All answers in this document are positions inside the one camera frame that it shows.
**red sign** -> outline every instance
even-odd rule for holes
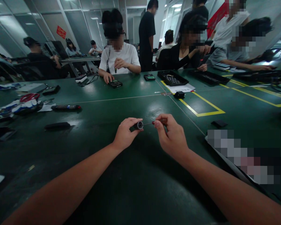
[[[63,39],[66,38],[66,32],[60,27],[60,26],[57,26],[57,31],[56,33],[61,36]]]

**white t-shirt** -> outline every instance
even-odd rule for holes
[[[103,50],[99,69],[107,71],[107,60],[108,60],[108,66],[111,74],[130,73],[130,70],[125,68],[118,69],[115,73],[116,58],[121,58],[125,62],[135,66],[141,66],[138,59],[136,48],[133,45],[124,42],[124,46],[119,52],[116,52],[113,49],[113,47],[110,45]]]
[[[233,29],[240,26],[248,17],[249,13],[247,11],[237,12],[233,18],[227,22],[229,15],[223,17],[215,27],[215,35],[213,38],[212,46],[224,46],[230,44],[233,36]]]
[[[102,51],[102,49],[101,49],[100,47],[98,47],[98,46],[96,47],[96,49],[91,48],[91,49],[89,50],[89,52],[91,52],[92,50]]]
[[[160,52],[162,49],[168,49],[168,48],[172,48],[174,45],[176,45],[175,43],[171,43],[171,44],[167,44],[167,45],[163,45],[160,47],[158,54],[156,56],[156,58],[159,58]]]

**black jacket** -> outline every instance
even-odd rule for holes
[[[189,53],[191,53],[194,49],[195,46],[191,46],[189,49]],[[180,52],[180,44],[177,44],[171,48],[172,69],[180,69],[182,66],[184,66],[184,69],[199,67],[200,60],[201,60],[199,52],[194,54],[194,56],[191,59],[189,59],[187,55],[180,61],[179,61],[179,52]]]

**person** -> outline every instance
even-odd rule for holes
[[[252,71],[272,70],[272,66],[247,64],[252,59],[249,58],[249,54],[245,49],[255,37],[265,36],[272,31],[271,19],[269,17],[254,19],[245,26],[238,27],[238,30],[238,37],[233,37],[232,42],[229,44],[219,46],[209,57],[207,64],[213,66],[217,63],[224,63],[231,67]]]
[[[173,41],[174,41],[174,31],[173,30],[168,30],[165,33],[165,45],[160,47],[160,49],[158,51],[158,54],[156,56],[156,61],[158,61],[160,53],[161,53],[161,51],[163,49],[169,49],[169,48],[172,48],[174,45],[176,45],[175,43],[173,43]]]
[[[61,66],[59,63],[59,57],[57,55],[50,58],[44,55],[39,42],[31,37],[26,37],[23,39],[23,41],[24,44],[31,50],[31,53],[27,55],[31,62],[47,61],[53,66],[53,68],[56,69],[61,78],[66,78],[68,73],[70,73],[71,77],[76,77],[69,64],[63,67]]]
[[[97,47],[97,44],[94,40],[91,40],[91,49],[88,52],[90,55],[98,55],[102,54],[102,49],[100,47]]]
[[[109,41],[101,56],[99,75],[106,84],[115,78],[112,74],[141,72],[136,48],[124,42],[123,17],[119,10],[105,11],[102,15],[104,35]]]
[[[184,25],[178,44],[170,51],[172,69],[197,68],[200,71],[207,71],[206,64],[200,65],[202,56],[195,45],[206,27],[206,19],[198,14]]]
[[[111,162],[144,131],[129,130],[139,121],[142,119],[125,119],[111,144],[50,181],[2,225],[63,224]],[[183,127],[172,115],[160,114],[154,127],[162,149],[193,176],[231,224],[281,224],[281,205],[190,150]]]
[[[153,63],[153,36],[155,32],[154,16],[158,9],[158,0],[150,0],[147,11],[140,20],[139,37],[140,37],[140,65],[141,71],[147,72],[152,70]]]
[[[229,10],[229,15],[223,17],[217,23],[210,37],[210,40],[213,40],[211,53],[218,46],[229,44],[232,41],[233,29],[244,26],[249,22],[250,14],[246,11],[245,4],[246,0],[235,0]]]
[[[81,55],[78,52],[78,49],[73,44],[73,42],[71,41],[71,39],[67,38],[66,43],[67,43],[66,53],[68,54],[68,56]],[[86,74],[81,62],[74,62],[73,66],[80,72],[81,75]]]

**green table surface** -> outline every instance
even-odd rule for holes
[[[229,72],[210,71],[231,78]],[[271,93],[270,88],[265,92],[245,86],[258,83],[232,79],[226,86],[212,87],[193,78],[191,70],[177,73],[196,87],[196,92],[186,93],[185,104],[198,114],[223,113],[198,117],[180,100],[162,96],[169,90],[157,72],[152,72],[156,80],[150,82],[143,78],[147,72],[115,75],[123,83],[117,89],[102,78],[85,87],[79,87],[74,79],[46,81],[61,89],[55,95],[42,96],[42,100],[55,98],[56,104],[78,104],[82,111],[33,113],[0,124],[17,130],[0,143],[0,174],[5,176],[0,184],[0,223],[46,183],[111,143],[118,125],[127,117],[149,123],[160,113],[172,114],[184,127],[189,148],[231,174],[204,139],[208,129],[216,129],[211,125],[214,120],[225,121],[228,125],[223,129],[234,130],[242,148],[275,148],[281,154],[281,107],[274,106],[281,104],[280,95]],[[0,91],[0,106],[16,98],[13,90]],[[45,125],[59,122],[69,122],[72,127],[57,132],[44,130]],[[262,187],[281,196],[281,179],[280,184]],[[148,125],[111,163],[66,224],[225,221],[200,185],[161,149],[157,131]]]

